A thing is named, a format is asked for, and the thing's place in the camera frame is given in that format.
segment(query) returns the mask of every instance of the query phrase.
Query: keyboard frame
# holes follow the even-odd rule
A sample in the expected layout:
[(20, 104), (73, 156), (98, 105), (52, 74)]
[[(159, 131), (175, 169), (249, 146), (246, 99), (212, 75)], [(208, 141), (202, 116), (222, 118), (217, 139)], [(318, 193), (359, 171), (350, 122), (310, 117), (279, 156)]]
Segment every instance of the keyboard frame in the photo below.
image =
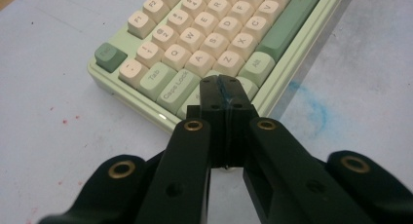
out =
[[(264, 85), (252, 100), (251, 103), (255, 106), (259, 116), (268, 117), (270, 115), (288, 83), (294, 77), (295, 72), (313, 47), (341, 1), (342, 0), (319, 0), (316, 7), (286, 49), (282, 58), (264, 82)], [(157, 30), (159, 25), (165, 24), (166, 20), (167, 18), (163, 19), (154, 30)], [(138, 41), (146, 41), (150, 40), (150, 38), (151, 37), (148, 36), (144, 40), (140, 40), (133, 36), (128, 33), (128, 24), (125, 23), (107, 42), (125, 52), (128, 55), (128, 59), (135, 57)], [(282, 70), (281, 76), (279, 76), (280, 72), (275, 72), (275, 70)], [(173, 132), (175, 125), (181, 121), (181, 119), (168, 112), (168, 110), (121, 81), (118, 78), (119, 69), (116, 69), (113, 73), (109, 73), (96, 64), (93, 56), (88, 63), (88, 71), (99, 87), (142, 114), (160, 129)]]

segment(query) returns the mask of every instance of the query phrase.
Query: green keyboard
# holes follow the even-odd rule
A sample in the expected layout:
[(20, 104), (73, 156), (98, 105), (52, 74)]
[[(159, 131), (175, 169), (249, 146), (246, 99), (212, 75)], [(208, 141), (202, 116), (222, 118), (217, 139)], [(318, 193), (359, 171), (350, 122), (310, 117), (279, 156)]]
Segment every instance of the green keyboard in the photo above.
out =
[(97, 84), (172, 132), (210, 75), (268, 116), (341, 0), (146, 0), (96, 49)]

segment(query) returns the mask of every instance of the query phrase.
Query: black metal part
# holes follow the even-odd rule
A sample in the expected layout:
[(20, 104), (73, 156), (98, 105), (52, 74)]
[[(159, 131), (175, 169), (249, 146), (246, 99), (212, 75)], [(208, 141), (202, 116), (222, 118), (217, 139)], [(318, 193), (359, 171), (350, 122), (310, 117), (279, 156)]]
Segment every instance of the black metal part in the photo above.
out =
[(209, 139), (204, 120), (176, 125), (134, 223), (207, 222)]
[(413, 223), (413, 195), (371, 159), (341, 151), (325, 168), (377, 223)]
[(244, 176), (261, 223), (373, 223), (281, 123), (256, 118), (249, 132)]
[(259, 118), (234, 78), (200, 83), (167, 149), (144, 162), (102, 164), (76, 202), (40, 224), (207, 222), (210, 169), (244, 167), (261, 223), (413, 223), (413, 195), (368, 158), (338, 152), (313, 158), (279, 122)]

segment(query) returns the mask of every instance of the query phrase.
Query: gray tabletop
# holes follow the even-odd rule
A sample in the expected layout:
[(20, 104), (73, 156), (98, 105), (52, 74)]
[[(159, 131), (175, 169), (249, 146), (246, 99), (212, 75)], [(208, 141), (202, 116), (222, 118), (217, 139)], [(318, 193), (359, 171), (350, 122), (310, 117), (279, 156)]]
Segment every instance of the gray tabletop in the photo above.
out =
[[(67, 210), (105, 160), (169, 135), (96, 86), (94, 50), (144, 0), (16, 0), (0, 12), (1, 223)], [(367, 155), (413, 190), (413, 0), (352, 0), (271, 117), (315, 157)], [(212, 172), (208, 223), (259, 223), (242, 170)]]

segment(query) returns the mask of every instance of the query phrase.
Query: green spacebar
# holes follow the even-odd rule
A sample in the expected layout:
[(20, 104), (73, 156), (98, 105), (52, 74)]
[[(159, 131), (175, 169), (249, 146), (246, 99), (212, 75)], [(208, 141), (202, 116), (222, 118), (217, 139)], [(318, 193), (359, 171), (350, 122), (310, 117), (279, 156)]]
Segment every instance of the green spacebar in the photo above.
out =
[(319, 0), (291, 0), (255, 51), (278, 62)]

